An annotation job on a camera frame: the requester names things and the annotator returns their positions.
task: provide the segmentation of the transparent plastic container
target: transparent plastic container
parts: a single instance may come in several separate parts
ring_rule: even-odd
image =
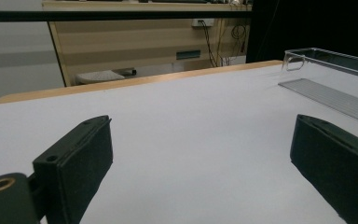
[[[358,57],[314,48],[287,50],[279,85],[358,119]]]

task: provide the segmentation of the gray wall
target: gray wall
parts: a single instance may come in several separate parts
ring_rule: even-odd
[[[0,10],[42,10],[42,0],[0,0]],[[0,97],[63,87],[46,22],[0,22]]]

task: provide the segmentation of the hole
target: hole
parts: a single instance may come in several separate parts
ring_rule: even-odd
[[[49,156],[46,161],[56,161],[58,159],[57,156]]]
[[[16,179],[13,177],[6,177],[0,179],[0,191],[9,188],[16,182]]]

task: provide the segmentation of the black bar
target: black bar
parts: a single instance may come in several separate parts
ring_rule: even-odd
[[[6,21],[129,21],[193,18],[250,18],[252,11],[0,11]]]

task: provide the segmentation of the wooden edge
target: wooden edge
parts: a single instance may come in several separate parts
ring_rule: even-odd
[[[96,84],[73,86],[73,87],[59,88],[59,89],[52,89],[52,90],[45,90],[45,91],[30,91],[30,92],[23,92],[23,93],[14,93],[14,94],[0,97],[0,104],[42,99],[42,98],[48,98],[54,96],[63,96],[63,95],[76,94],[76,93],[88,92],[88,91],[109,90],[114,88],[135,86],[135,85],[141,85],[146,83],[175,80],[184,77],[198,77],[198,76],[211,75],[211,74],[222,73],[222,72],[240,71],[240,70],[261,68],[261,67],[279,65],[279,64],[282,64],[282,61],[244,63],[239,65],[225,66],[225,67],[207,68],[207,69],[201,69],[195,71],[171,73],[171,74],[157,75],[151,77],[137,77],[131,79],[118,80],[118,81],[102,82]]]

